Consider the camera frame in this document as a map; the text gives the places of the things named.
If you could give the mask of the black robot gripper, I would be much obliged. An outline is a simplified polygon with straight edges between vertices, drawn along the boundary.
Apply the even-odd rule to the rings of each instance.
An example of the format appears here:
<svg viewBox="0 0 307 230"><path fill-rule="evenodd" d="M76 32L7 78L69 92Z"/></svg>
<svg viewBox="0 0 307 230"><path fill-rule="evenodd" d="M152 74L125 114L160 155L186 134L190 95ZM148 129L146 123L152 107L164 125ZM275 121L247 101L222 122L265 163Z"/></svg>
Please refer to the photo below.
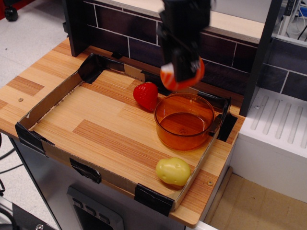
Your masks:
<svg viewBox="0 0 307 230"><path fill-rule="evenodd" d="M210 0L164 0L157 35L164 64L172 63L176 82L199 77L200 32L210 22Z"/></svg>

